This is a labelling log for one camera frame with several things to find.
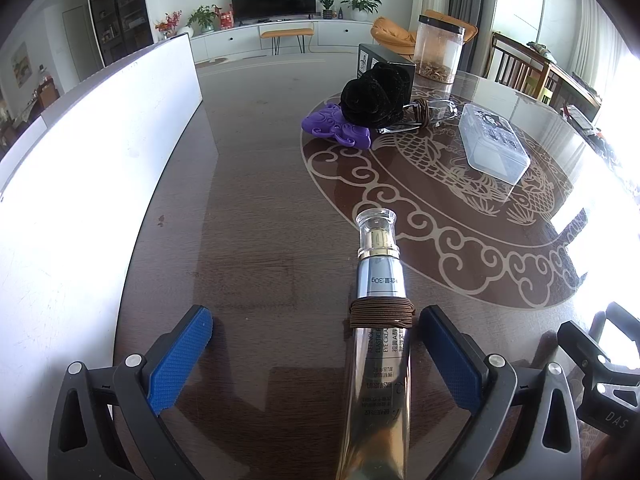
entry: green leafy plant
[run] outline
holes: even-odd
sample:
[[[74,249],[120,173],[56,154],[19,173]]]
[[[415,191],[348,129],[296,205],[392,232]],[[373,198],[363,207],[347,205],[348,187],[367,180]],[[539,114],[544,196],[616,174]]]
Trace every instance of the green leafy plant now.
[[[197,22],[202,28],[212,27],[213,20],[215,18],[216,18],[216,14],[208,5],[201,5],[196,10],[193,11],[191,16],[189,17],[189,21],[187,22],[187,25],[191,25],[191,23]]]
[[[331,6],[334,4],[334,0],[320,0],[320,3],[324,7],[324,10],[331,9]]]
[[[348,4],[351,9],[366,10],[367,12],[378,12],[378,6],[382,4],[380,0],[342,0],[342,3]]]

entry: black velvet scrunchie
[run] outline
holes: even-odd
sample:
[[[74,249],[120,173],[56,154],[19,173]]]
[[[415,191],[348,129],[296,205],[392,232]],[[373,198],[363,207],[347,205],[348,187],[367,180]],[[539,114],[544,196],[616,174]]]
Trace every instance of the black velvet scrunchie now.
[[[340,108],[350,123],[385,128],[402,120],[402,106],[410,95],[409,75],[389,63],[376,63],[359,79],[349,81],[340,96]]]

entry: blue gripper pad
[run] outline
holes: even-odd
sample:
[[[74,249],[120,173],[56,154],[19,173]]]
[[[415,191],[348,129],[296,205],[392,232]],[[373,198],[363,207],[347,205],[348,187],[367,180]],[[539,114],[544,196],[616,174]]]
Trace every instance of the blue gripper pad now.
[[[146,400],[156,415],[174,405],[191,369],[211,339],[212,330],[213,318],[209,309],[194,305],[176,328],[160,336],[147,353],[147,364],[155,367],[148,377]],[[160,357],[158,364],[153,363],[157,350],[169,344],[170,348]]]
[[[482,405],[482,367],[486,365],[438,306],[422,310],[418,328],[457,406],[475,415]]]

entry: plastic jar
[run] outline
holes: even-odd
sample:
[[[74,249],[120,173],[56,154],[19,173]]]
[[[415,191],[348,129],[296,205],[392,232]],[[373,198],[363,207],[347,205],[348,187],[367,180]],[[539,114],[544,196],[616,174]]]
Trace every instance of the plastic jar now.
[[[458,69],[465,29],[437,18],[420,15],[414,63],[422,77],[453,83]]]

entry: black jar lid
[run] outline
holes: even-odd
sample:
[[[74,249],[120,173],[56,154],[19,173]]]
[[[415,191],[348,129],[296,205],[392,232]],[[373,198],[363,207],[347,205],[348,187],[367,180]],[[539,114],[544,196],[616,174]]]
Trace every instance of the black jar lid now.
[[[426,23],[427,25],[431,25],[431,27],[441,28],[442,30],[453,32],[454,34],[465,33],[465,29],[463,27],[454,25],[453,23],[443,22],[442,20],[439,20],[438,18],[432,18],[431,16],[425,16],[421,14],[419,21],[420,23]]]

